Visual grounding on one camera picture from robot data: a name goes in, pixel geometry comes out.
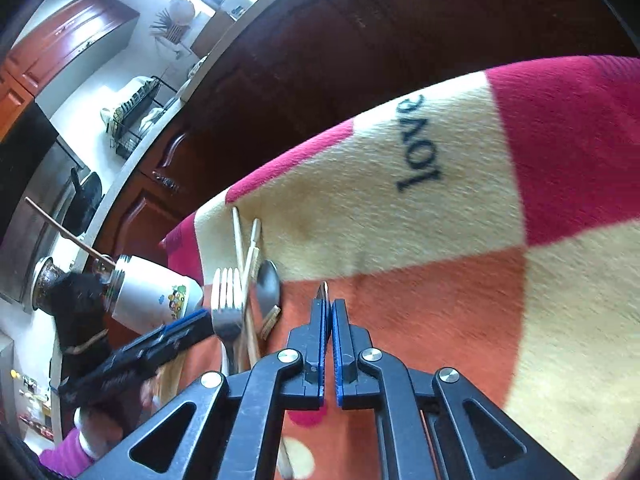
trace checkered blanket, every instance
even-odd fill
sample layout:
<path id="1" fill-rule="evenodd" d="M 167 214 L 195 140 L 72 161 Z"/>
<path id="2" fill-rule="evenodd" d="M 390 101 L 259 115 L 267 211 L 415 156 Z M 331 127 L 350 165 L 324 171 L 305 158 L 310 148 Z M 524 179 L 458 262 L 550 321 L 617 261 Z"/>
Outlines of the checkered blanket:
<path id="1" fill-rule="evenodd" d="M 522 62 L 365 112 L 187 218 L 171 268 L 235 266 L 232 205 L 283 280 L 267 351 L 328 280 L 376 346 L 455 366 L 579 478 L 620 464 L 640 419 L 639 59 Z M 182 386 L 219 363 L 201 343 Z M 340 412 L 327 379 L 324 412 L 286 417 L 296 477 L 378 478 L 372 414 Z"/>

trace metal screw head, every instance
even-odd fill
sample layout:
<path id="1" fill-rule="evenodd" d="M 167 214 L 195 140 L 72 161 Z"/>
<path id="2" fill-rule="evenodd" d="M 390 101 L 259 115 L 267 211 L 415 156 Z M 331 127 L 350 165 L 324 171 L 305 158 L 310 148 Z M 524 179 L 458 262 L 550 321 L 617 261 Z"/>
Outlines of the metal screw head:
<path id="1" fill-rule="evenodd" d="M 200 378 L 200 383 L 205 388 L 217 388 L 222 384 L 222 375 L 218 372 L 207 372 Z"/>
<path id="2" fill-rule="evenodd" d="M 283 363 L 292 363 L 298 358 L 298 351 L 293 348 L 285 348 L 278 352 L 278 360 Z"/>
<path id="3" fill-rule="evenodd" d="M 443 368 L 438 372 L 438 377 L 445 383 L 457 383 L 460 374 L 454 368 Z"/>
<path id="4" fill-rule="evenodd" d="M 362 351 L 362 358 L 365 361 L 380 361 L 382 359 L 382 352 L 377 348 L 367 348 Z"/>

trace cabinet handle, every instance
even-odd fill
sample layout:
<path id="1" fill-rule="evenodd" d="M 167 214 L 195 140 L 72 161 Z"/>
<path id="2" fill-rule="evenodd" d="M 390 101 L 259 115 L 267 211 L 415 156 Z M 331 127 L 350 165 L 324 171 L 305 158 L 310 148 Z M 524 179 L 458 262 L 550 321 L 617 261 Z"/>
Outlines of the cabinet handle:
<path id="1" fill-rule="evenodd" d="M 157 171 L 154 171 L 152 175 L 154 176 L 154 179 L 156 180 L 156 182 L 158 182 L 161 186 L 167 188 L 172 193 L 175 193 L 176 191 L 178 191 L 179 186 L 175 183 L 175 180 L 173 180 L 172 178 L 164 176 L 158 173 Z"/>

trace white mug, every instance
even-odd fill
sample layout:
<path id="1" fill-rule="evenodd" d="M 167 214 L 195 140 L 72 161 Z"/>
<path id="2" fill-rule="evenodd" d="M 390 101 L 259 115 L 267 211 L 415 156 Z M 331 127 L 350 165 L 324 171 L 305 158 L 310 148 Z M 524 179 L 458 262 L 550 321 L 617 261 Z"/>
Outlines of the white mug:
<path id="1" fill-rule="evenodd" d="M 202 306 L 193 279 L 137 256 L 121 256 L 104 295 L 111 317 L 144 334 L 188 316 Z"/>

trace red wooden cabinet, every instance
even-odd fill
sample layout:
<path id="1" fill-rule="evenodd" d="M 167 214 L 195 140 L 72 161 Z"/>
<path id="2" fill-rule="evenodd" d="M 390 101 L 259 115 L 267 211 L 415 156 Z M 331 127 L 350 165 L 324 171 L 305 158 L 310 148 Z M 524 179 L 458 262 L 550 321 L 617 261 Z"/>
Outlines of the red wooden cabinet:
<path id="1" fill-rule="evenodd" d="M 114 258 L 133 254 L 166 266 L 159 244 L 189 212 L 179 194 L 136 171 L 111 207 L 94 248 Z"/>
<path id="2" fill-rule="evenodd" d="M 32 101 L 33 96 L 6 70 L 0 68 L 0 141 Z"/>
<path id="3" fill-rule="evenodd" d="M 5 69 L 37 96 L 84 49 L 137 15 L 118 0 L 74 0 L 15 45 Z"/>

